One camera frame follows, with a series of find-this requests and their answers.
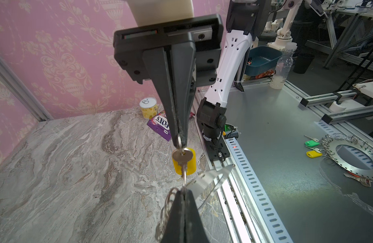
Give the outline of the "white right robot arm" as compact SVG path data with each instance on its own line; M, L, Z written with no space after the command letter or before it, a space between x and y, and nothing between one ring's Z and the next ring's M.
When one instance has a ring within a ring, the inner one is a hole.
M187 146L188 117L197 87L208 86L199 112L217 137L229 90L252 42L262 33L270 1L230 1L226 20L195 17L192 1L129 1L136 28L114 33L114 58L133 81L153 82L174 146Z

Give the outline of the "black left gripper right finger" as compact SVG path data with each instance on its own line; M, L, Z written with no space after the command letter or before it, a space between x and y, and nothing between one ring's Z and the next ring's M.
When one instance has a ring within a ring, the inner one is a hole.
M209 243L192 191L184 189L184 242Z

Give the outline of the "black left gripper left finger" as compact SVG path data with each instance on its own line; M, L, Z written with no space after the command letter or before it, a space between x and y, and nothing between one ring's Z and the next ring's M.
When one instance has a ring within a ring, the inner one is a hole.
M164 227L161 243L183 243L185 238L185 201L184 190L171 190L170 210Z

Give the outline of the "silver metal key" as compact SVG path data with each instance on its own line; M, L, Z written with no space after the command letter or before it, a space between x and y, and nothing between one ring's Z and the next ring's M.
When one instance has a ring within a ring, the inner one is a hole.
M187 165L193 158L193 151L189 148L175 149L172 153L174 169L181 176L183 187L186 186Z

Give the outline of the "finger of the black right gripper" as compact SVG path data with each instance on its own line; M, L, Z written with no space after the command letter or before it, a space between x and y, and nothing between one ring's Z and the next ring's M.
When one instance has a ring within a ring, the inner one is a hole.
M196 47L193 42L172 46L173 97L175 106L175 131L172 132L175 146L186 146L188 136L188 119L191 109L193 70L196 62Z
M163 103L173 144L179 149L180 140L178 138L170 58L164 48L156 48L144 51L142 59Z

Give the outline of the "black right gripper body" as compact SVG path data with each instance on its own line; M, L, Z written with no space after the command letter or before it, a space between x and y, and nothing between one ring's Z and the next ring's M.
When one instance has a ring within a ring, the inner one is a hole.
M142 84L151 78L143 61L144 51L170 51L172 45L191 42L196 49L197 86L209 86L216 81L223 31L218 14L118 30L113 40L114 59L132 80Z

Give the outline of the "neighbouring white robot arm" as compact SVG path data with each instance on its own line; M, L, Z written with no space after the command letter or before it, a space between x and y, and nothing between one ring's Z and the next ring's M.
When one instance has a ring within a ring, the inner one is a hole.
M277 37L275 38L275 41L267 43L268 47L283 51L286 48L287 43L291 43L293 41L290 28L292 27L294 19L303 2L307 3L318 16L325 15L325 11L320 1L285 1L282 9L289 10L289 13L284 21L283 27L277 30Z

